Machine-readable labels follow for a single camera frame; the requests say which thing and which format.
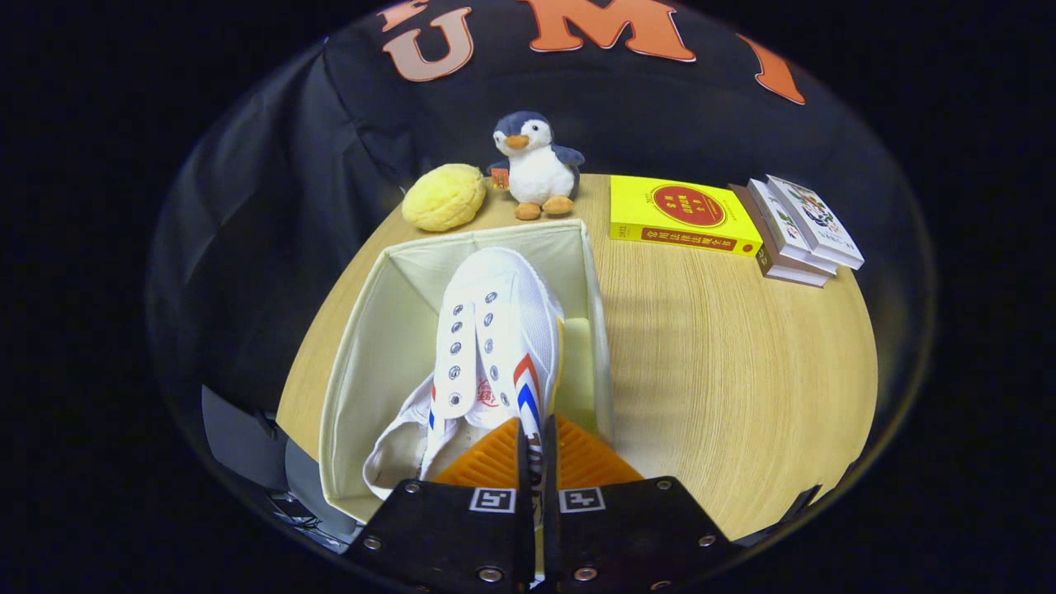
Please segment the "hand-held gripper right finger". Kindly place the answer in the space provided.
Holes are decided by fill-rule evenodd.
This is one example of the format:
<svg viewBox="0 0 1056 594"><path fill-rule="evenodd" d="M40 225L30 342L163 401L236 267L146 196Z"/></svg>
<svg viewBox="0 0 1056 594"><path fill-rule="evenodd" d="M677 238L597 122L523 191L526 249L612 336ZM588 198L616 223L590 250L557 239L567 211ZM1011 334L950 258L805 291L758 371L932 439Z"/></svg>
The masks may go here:
<svg viewBox="0 0 1056 594"><path fill-rule="evenodd" d="M560 488L558 415L544 453L544 592L679 592L739 556L678 478Z"/></svg>

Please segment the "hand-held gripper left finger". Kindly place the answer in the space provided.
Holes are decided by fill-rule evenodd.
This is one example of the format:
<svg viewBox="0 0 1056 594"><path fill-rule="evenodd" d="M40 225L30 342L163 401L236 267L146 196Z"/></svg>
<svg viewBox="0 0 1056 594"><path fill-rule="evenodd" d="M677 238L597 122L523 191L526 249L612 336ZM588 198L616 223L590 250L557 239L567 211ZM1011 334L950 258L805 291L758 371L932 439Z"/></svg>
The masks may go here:
<svg viewBox="0 0 1056 594"><path fill-rule="evenodd" d="M535 522L518 420L512 488L403 480L346 556L396 592L528 592L535 579Z"/></svg>

